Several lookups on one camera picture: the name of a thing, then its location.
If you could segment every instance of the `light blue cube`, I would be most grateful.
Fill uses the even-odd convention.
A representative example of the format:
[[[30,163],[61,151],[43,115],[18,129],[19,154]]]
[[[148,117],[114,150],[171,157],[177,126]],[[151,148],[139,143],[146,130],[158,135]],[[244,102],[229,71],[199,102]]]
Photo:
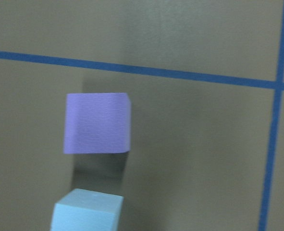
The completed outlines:
[[[116,231],[123,197],[74,189],[55,204],[50,231]]]

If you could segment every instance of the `purple block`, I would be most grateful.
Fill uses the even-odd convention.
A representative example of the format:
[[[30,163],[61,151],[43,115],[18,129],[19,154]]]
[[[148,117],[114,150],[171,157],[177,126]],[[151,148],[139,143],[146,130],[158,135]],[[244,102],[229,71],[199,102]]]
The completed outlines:
[[[126,93],[67,95],[64,153],[130,150],[131,104]]]

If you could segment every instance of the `gray surface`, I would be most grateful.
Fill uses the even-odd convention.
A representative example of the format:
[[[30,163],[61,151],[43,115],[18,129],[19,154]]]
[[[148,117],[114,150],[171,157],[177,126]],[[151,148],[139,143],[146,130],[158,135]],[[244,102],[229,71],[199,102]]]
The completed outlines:
[[[4,0],[0,50],[274,80],[282,2]],[[79,156],[73,174],[62,154],[72,92],[129,93],[127,159]],[[120,231],[257,230],[272,97],[0,60],[0,231],[49,230],[54,203],[77,185],[125,197]],[[284,230],[282,110],[267,231]]]

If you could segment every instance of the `block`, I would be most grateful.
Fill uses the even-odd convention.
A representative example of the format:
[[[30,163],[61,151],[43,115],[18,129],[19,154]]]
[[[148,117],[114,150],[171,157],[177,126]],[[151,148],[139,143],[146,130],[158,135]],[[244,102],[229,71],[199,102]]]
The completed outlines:
[[[50,231],[116,231],[123,197],[74,189],[55,204]]]
[[[126,93],[67,95],[64,153],[130,150],[131,103]]]

